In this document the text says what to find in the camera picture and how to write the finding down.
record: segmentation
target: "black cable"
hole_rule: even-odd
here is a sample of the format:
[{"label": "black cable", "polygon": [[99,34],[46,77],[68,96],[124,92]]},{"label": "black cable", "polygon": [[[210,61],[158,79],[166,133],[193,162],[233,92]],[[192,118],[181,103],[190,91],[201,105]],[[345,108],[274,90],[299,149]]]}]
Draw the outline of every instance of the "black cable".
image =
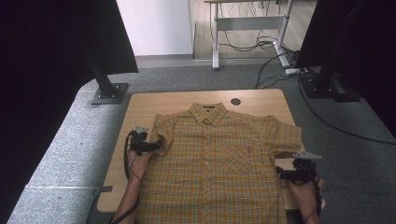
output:
[{"label": "black cable", "polygon": [[278,54],[278,55],[276,55],[274,58],[271,58],[270,60],[268,60],[267,62],[265,62],[265,63],[262,65],[262,67],[260,68],[259,74],[257,75],[256,85],[254,86],[254,89],[255,89],[255,90],[257,90],[257,88],[258,88],[259,85],[261,84],[261,83],[259,83],[259,81],[260,81],[260,76],[261,76],[261,73],[262,73],[262,69],[265,67],[265,65],[267,65],[267,64],[268,64],[269,62],[271,62],[272,60],[278,58],[279,56],[284,55],[284,54],[288,54],[288,53],[289,53],[289,52],[284,52],[284,53]]},{"label": "black cable", "polygon": [[[128,167],[128,146],[129,144],[129,139],[132,136],[132,132],[128,133],[126,139],[125,139],[125,145],[124,145],[124,155],[123,155],[123,161],[124,161],[124,171],[125,171],[125,175],[126,178],[129,179],[130,175],[129,175],[129,167]],[[113,222],[111,222],[112,224],[118,224],[121,221],[123,221],[126,217],[128,217],[129,215],[132,214],[132,212],[137,208],[137,206],[140,203],[140,197],[139,195],[137,195],[137,199],[136,202],[134,203],[134,206],[129,209],[128,211],[126,211],[125,213],[123,213],[121,216],[119,216],[116,220],[114,220]]]},{"label": "black cable", "polygon": [[302,169],[302,170],[304,170],[304,171],[306,172],[306,174],[308,175],[310,181],[314,184],[314,188],[315,188],[315,199],[316,199],[316,201],[317,201],[317,214],[318,214],[318,217],[320,217],[320,213],[321,213],[321,204],[322,204],[322,202],[323,202],[323,197],[322,197],[322,194],[321,194],[321,189],[320,189],[319,184],[318,184],[318,182],[319,182],[319,180],[320,180],[320,177],[317,175],[317,177],[318,177],[318,181],[317,181],[317,180],[315,179],[315,177],[313,177],[313,176],[312,176],[301,164],[297,164],[297,166],[298,166],[300,169]]},{"label": "black cable", "polygon": [[271,84],[268,84],[268,85],[265,85],[265,86],[261,87],[261,89],[265,89],[265,88],[274,86],[278,81],[286,81],[286,80],[289,80],[292,76],[297,75],[299,72],[300,72],[300,69],[298,69],[296,72],[291,73],[291,74],[288,74],[288,75],[286,75],[286,76],[283,76],[283,75],[280,75],[280,74],[276,74],[276,75],[273,76],[273,77],[265,77],[264,80],[259,84],[259,86],[260,86],[261,84],[263,84],[263,83],[264,83],[267,79],[269,79],[269,78],[274,78],[274,77],[279,77],[279,76],[283,77],[283,78],[278,78],[278,79],[276,79],[276,80],[275,80],[274,82],[272,82]]},{"label": "black cable", "polygon": [[268,16],[268,10],[270,9],[271,1],[267,1],[267,11],[265,12],[265,16]]},{"label": "black cable", "polygon": [[251,9],[252,9],[252,11],[253,11],[253,16],[256,16],[257,15],[257,9],[256,9],[256,6],[254,5],[254,2],[251,2],[250,3],[250,6],[249,6]]},{"label": "black cable", "polygon": [[340,129],[340,128],[337,128],[337,127],[331,125],[329,122],[327,122],[326,120],[322,119],[322,118],[314,111],[314,109],[312,109],[311,105],[310,105],[310,104],[308,103],[308,101],[305,99],[305,97],[304,97],[304,95],[303,95],[303,91],[302,91],[301,85],[300,85],[300,76],[299,76],[298,85],[299,85],[300,94],[301,94],[301,96],[303,97],[303,99],[304,99],[304,101],[305,101],[305,104],[308,106],[308,109],[315,115],[315,117],[317,117],[317,119],[319,119],[319,120],[320,120],[321,122],[323,122],[324,124],[328,125],[328,126],[331,127],[331,128],[334,128],[335,130],[337,130],[337,131],[339,131],[339,132],[341,132],[341,133],[346,133],[346,134],[349,134],[349,135],[352,135],[352,136],[355,136],[355,137],[358,137],[358,138],[361,138],[361,139],[364,139],[364,140],[372,141],[372,142],[377,142],[377,143],[383,143],[383,144],[389,144],[389,145],[394,145],[394,146],[396,146],[396,143],[394,143],[394,142],[382,141],[382,140],[377,140],[377,139],[370,138],[370,137],[361,136],[361,135],[358,135],[358,134],[355,134],[355,133],[347,132],[347,131],[345,131],[345,130],[342,130],[342,129]]},{"label": "black cable", "polygon": [[282,0],[279,0],[279,10],[278,10],[278,12],[277,12],[277,15],[279,16],[280,15],[280,6],[282,6]]},{"label": "black cable", "polygon": [[[210,20],[209,20],[209,28],[210,28],[210,34],[211,34],[211,37],[212,37],[212,41],[214,41],[214,37],[213,37],[213,30],[212,30],[212,22],[211,22],[211,19],[212,19],[212,6],[209,4],[209,6],[210,6],[210,10],[209,10],[209,17],[210,17]],[[221,14],[221,17],[222,18],[224,18],[224,15],[223,15],[223,12],[222,12],[222,4],[220,4],[220,14]],[[258,47],[260,47],[261,49],[264,49],[264,50],[266,50],[266,49],[272,49],[275,45],[274,45],[274,41],[270,41],[270,40],[260,40],[260,39],[262,39],[262,38],[271,38],[271,39],[273,39],[273,40],[275,40],[275,41],[277,41],[277,39],[276,38],[274,38],[274,37],[271,37],[271,36],[260,36],[260,33],[262,32],[262,30],[260,30],[259,31],[259,33],[258,33],[258,35],[257,35],[257,37],[256,37],[256,45],[255,46],[251,46],[251,47],[237,47],[237,46],[235,46],[235,45],[233,45],[232,43],[231,43],[231,41],[230,41],[230,39],[229,39],[229,37],[228,37],[228,34],[230,34],[230,33],[232,33],[232,32],[228,32],[228,31],[224,31],[224,34],[225,34],[225,36],[226,36],[226,38],[227,38],[227,42],[228,42],[228,44],[219,44],[219,45],[221,45],[221,46],[228,46],[228,47],[231,47],[231,48],[233,48],[234,50],[236,50],[236,51],[252,51],[252,50],[254,50],[255,48],[258,48]]]},{"label": "black cable", "polygon": [[93,202],[91,203],[90,212],[88,213],[87,220],[85,221],[86,224],[90,223],[91,212],[92,212],[93,206],[96,204],[98,199],[99,199],[99,195],[95,196],[95,198],[93,199]]},{"label": "black cable", "polygon": [[228,11],[228,15],[231,18],[231,10],[233,10],[233,7],[235,6],[236,3],[233,3],[233,6],[230,8],[230,10]]},{"label": "black cable", "polygon": [[136,199],[136,203],[134,203],[134,206],[129,209],[128,211],[126,211],[124,214],[120,215],[116,220],[114,220],[111,224],[118,224],[121,221],[123,221],[126,217],[128,217],[129,215],[132,214],[132,212],[137,208],[137,206],[140,203],[140,197],[139,195],[137,195],[137,199]]}]

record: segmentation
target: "gray carpet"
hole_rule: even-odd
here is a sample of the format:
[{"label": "gray carpet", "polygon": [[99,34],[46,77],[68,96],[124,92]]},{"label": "gray carpet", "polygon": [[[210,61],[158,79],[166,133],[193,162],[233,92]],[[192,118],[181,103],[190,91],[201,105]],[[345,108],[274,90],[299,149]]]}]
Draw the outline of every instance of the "gray carpet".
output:
[{"label": "gray carpet", "polygon": [[[113,83],[128,82],[130,87],[121,105],[98,107],[87,105],[98,87],[91,81],[78,92],[9,223],[107,223],[111,214],[98,212],[94,200],[105,180],[132,94],[254,89],[260,68],[254,64],[222,66],[220,71],[210,66],[144,68],[139,74],[110,76]],[[280,64],[270,64],[260,80],[283,73]],[[269,78],[259,88],[274,83],[270,88],[284,92],[296,125],[303,128],[305,149],[323,157],[318,161],[318,172],[327,182],[323,223],[393,223],[396,146],[361,139],[324,124],[305,104],[297,76],[275,81]],[[333,99],[307,102],[339,129],[396,142],[364,99],[359,103],[336,103]]]}]

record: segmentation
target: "human arm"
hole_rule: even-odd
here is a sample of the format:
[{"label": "human arm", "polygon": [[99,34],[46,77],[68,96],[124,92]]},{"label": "human arm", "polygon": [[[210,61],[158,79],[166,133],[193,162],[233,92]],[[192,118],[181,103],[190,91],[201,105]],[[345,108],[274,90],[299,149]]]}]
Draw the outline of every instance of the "human arm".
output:
[{"label": "human arm", "polygon": [[[294,184],[292,181],[286,181],[294,200],[300,207],[301,216],[304,224],[319,224],[319,216],[317,214],[316,190],[312,182],[305,184]],[[324,180],[318,180],[318,186],[322,189]]]},{"label": "human arm", "polygon": [[[128,179],[128,184],[124,195],[122,196],[120,205],[114,215],[113,222],[125,212],[130,210],[137,202],[137,197],[139,195],[140,185],[142,182],[143,175],[145,174],[147,167],[149,165],[149,159],[154,155],[154,152],[138,156],[133,151],[128,153],[128,161],[134,160],[132,166],[129,168],[130,178]],[[124,218],[119,223],[134,223],[136,217],[136,212],[132,212],[129,216]]]}]

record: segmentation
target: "wooden table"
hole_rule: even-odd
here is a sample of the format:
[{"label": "wooden table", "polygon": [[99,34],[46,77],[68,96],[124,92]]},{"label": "wooden table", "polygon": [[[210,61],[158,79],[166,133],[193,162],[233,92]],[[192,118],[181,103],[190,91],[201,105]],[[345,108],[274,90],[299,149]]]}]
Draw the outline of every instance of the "wooden table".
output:
[{"label": "wooden table", "polygon": [[[233,105],[231,100],[237,98],[240,105]],[[115,212],[126,189],[127,179],[123,169],[123,148],[128,132],[136,125],[152,128],[154,118],[159,114],[172,114],[189,110],[193,103],[223,103],[228,110],[254,116],[274,115],[284,123],[294,124],[285,96],[281,90],[245,90],[245,91],[187,91],[138,93],[132,96],[120,130],[110,166],[107,171],[104,187],[112,186],[112,191],[102,192],[98,202],[101,212]],[[276,164],[286,169],[292,168],[292,159],[277,159]],[[288,210],[298,209],[287,187],[282,189],[285,196],[285,207]]]},{"label": "wooden table", "polygon": [[243,31],[243,30],[278,30],[279,37],[274,42],[274,47],[282,66],[289,68],[290,64],[286,59],[285,50],[282,49],[283,39],[288,26],[293,0],[289,0],[288,6],[283,16],[266,17],[245,17],[245,18],[220,18],[219,4],[260,2],[260,0],[205,0],[210,5],[215,5],[214,32],[213,32],[213,69],[219,70],[219,40],[218,31]]}]

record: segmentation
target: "table hole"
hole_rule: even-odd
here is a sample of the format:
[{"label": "table hole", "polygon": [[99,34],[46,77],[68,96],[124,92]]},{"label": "table hole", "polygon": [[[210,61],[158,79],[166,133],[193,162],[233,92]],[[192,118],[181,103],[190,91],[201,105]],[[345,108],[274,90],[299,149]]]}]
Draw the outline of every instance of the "table hole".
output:
[{"label": "table hole", "polygon": [[238,98],[233,98],[231,100],[231,104],[233,105],[240,105],[241,104],[241,100],[239,100]]}]

